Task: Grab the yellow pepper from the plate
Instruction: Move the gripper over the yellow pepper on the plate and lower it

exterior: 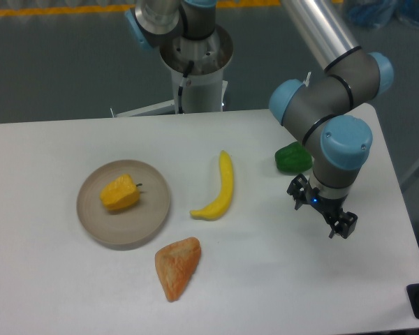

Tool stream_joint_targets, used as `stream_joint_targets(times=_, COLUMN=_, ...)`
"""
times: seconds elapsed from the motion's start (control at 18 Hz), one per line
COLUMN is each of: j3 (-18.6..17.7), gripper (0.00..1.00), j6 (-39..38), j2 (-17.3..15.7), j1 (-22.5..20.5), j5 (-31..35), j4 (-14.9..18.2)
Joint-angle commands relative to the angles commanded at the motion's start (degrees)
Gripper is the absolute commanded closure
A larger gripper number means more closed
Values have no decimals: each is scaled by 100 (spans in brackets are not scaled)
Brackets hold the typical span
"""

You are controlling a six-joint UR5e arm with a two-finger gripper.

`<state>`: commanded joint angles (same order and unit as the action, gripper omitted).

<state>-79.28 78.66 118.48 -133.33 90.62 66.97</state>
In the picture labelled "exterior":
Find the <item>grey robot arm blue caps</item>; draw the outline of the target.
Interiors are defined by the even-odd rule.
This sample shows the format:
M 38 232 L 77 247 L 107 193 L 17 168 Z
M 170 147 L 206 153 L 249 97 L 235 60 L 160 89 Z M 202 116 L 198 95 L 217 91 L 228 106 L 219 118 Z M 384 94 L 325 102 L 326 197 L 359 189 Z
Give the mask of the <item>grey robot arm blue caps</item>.
M 387 91 L 394 70 L 382 54 L 362 50 L 329 2 L 284 1 L 283 7 L 325 73 L 313 84 L 288 80 L 270 97 L 270 112 L 314 159 L 311 175 L 297 174 L 288 194 L 297 207 L 320 213 L 333 235 L 347 238 L 358 218 L 343 203 L 373 140 L 350 111 Z M 215 1 L 138 1 L 125 17 L 141 47 L 159 49 L 176 113 L 221 111 L 233 43 L 216 23 Z

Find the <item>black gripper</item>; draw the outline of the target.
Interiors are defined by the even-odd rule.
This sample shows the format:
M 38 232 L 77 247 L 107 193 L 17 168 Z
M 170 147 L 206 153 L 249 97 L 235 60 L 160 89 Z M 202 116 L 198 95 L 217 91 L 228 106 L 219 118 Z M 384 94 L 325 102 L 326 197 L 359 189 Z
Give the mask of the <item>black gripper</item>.
M 289 184 L 287 194 L 290 195 L 295 202 L 295 210 L 302 205 L 309 204 L 317 212 L 327 218 L 327 222 L 331 227 L 329 238 L 339 235 L 343 239 L 347 239 L 355 230 L 358 216 L 352 212 L 343 211 L 343 203 L 346 196 L 340 198 L 331 198 L 321 195 L 318 188 L 307 186 L 307 178 L 303 174 L 298 174 Z

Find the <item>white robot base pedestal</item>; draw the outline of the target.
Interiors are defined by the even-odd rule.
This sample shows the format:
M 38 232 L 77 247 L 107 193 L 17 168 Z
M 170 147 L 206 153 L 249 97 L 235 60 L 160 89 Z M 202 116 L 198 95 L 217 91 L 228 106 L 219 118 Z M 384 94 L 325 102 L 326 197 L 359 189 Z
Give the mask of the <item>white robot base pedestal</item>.
M 170 71 L 173 99 L 113 117 L 154 116 L 221 112 L 228 82 L 223 72 L 233 57 L 233 42 L 228 32 L 216 25 L 202 40 L 178 37 L 160 47 L 160 56 Z

